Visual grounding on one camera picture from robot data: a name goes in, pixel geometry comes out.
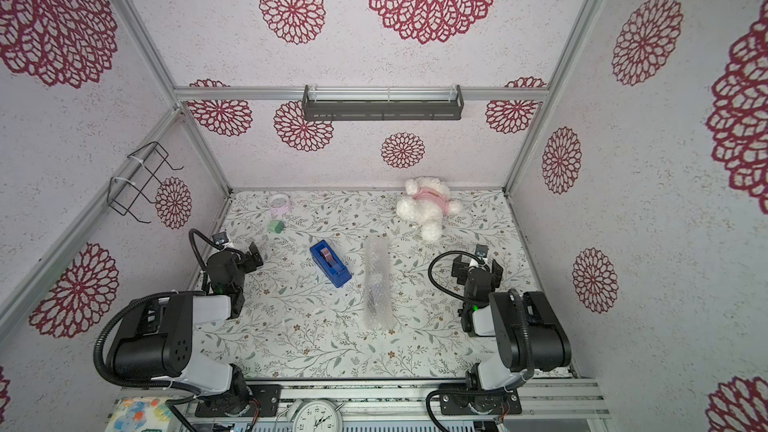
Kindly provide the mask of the blue tape dispenser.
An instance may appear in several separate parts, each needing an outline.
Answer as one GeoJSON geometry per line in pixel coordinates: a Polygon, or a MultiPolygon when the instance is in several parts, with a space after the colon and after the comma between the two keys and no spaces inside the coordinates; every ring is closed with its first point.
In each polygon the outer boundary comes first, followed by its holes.
{"type": "Polygon", "coordinates": [[[325,240],[312,245],[310,254],[315,264],[335,288],[341,288],[351,280],[352,276],[348,268],[325,240]]]}

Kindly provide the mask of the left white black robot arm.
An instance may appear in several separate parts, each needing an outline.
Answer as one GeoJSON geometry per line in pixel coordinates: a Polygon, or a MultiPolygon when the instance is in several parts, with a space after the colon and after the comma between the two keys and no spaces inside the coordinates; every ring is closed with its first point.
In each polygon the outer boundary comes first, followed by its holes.
{"type": "Polygon", "coordinates": [[[93,363],[105,381],[124,388],[175,389],[225,416],[254,413],[258,399],[242,369],[211,359],[193,344],[200,324],[235,320],[245,304],[245,278],[264,265],[255,243],[232,247],[224,232],[188,233],[201,266],[199,290],[170,291],[132,300],[98,335],[93,363]]]}

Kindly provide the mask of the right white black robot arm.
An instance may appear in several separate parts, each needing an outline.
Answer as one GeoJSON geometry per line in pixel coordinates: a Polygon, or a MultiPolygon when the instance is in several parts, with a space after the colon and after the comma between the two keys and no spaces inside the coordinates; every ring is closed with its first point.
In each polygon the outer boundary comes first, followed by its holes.
{"type": "Polygon", "coordinates": [[[440,292],[462,302],[462,330],[470,336],[495,340],[497,352],[474,364],[459,388],[448,384],[425,397],[427,415],[439,431],[447,429],[431,403],[437,398],[448,415],[496,415],[498,428],[509,415],[522,412],[518,389],[538,371],[567,367],[572,347],[547,297],[541,291],[501,289],[503,267],[487,257],[487,248],[475,253],[452,250],[428,265],[427,278],[440,292]]]}

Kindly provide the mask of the white teddy bear pink shirt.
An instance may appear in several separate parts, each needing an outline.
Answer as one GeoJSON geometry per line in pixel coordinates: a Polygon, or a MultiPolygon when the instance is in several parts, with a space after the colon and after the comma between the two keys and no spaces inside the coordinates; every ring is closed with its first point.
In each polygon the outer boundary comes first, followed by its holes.
{"type": "Polygon", "coordinates": [[[417,177],[404,183],[405,195],[396,204],[397,216],[415,225],[423,241],[436,243],[443,235],[443,221],[463,210],[451,198],[450,188],[437,177],[417,177]]]}

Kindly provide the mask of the colourful patterned box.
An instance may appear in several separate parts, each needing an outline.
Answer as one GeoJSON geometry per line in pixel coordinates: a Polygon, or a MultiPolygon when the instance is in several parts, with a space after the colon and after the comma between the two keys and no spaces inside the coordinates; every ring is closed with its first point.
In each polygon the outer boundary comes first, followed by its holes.
{"type": "Polygon", "coordinates": [[[128,397],[116,402],[105,432],[179,431],[180,422],[166,406],[167,397],[128,397]]]}

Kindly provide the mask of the white analog clock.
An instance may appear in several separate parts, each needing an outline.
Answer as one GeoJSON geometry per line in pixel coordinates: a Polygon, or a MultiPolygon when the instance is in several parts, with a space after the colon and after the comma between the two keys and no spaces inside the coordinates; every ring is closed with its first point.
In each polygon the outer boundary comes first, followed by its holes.
{"type": "Polygon", "coordinates": [[[303,403],[292,419],[293,432],[342,432],[341,405],[325,400],[303,403]]]}

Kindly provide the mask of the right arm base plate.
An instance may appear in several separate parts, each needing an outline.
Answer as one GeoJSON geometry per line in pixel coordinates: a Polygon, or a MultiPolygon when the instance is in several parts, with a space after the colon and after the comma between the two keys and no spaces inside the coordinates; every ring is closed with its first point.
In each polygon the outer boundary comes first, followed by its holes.
{"type": "Polygon", "coordinates": [[[439,404],[442,415],[519,415],[522,405],[516,390],[492,392],[469,390],[459,384],[439,385],[439,404]]]}

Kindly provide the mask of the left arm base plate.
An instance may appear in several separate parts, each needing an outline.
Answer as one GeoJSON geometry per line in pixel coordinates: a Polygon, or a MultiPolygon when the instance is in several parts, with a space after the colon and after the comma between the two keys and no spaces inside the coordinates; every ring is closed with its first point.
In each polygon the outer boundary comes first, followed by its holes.
{"type": "Polygon", "coordinates": [[[196,418],[275,417],[282,387],[278,384],[255,384],[235,388],[212,396],[204,396],[196,406],[196,418]]]}

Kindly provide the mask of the black wall shelf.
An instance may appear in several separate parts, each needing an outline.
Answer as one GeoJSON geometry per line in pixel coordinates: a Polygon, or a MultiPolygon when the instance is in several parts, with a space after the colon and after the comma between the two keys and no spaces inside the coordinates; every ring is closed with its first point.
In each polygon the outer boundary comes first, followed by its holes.
{"type": "Polygon", "coordinates": [[[307,85],[301,100],[303,117],[309,122],[363,121],[458,121],[465,101],[462,90],[322,92],[307,85]]]}

